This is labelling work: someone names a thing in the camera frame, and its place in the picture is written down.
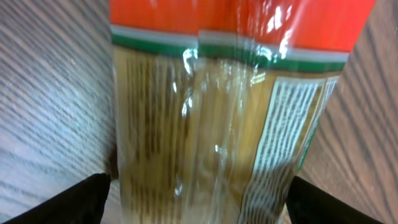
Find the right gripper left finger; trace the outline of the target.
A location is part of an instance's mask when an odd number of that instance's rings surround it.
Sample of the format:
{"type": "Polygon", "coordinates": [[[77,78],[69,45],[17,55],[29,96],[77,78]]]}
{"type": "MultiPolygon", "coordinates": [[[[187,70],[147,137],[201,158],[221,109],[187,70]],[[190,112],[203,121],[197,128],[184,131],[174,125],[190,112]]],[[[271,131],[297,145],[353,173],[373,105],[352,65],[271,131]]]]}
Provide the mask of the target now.
{"type": "Polygon", "coordinates": [[[5,224],[100,224],[111,177],[93,174],[5,224]]]}

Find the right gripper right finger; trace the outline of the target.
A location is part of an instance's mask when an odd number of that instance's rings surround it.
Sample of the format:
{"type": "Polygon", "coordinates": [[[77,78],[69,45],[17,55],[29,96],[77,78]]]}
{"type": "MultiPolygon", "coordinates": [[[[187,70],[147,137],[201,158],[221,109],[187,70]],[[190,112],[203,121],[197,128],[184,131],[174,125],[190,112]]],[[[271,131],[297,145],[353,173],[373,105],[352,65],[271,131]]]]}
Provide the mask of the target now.
{"type": "Polygon", "coordinates": [[[286,206],[292,224],[381,224],[297,176],[286,206]]]}

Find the orange pasta packet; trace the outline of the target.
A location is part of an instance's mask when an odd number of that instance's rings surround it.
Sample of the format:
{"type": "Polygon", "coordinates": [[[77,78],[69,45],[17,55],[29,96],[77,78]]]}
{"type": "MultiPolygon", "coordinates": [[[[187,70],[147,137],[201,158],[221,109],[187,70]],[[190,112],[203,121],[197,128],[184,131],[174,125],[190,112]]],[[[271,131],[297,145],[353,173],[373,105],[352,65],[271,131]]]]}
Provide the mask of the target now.
{"type": "Polygon", "coordinates": [[[373,0],[112,0],[122,223],[282,223],[373,0]]]}

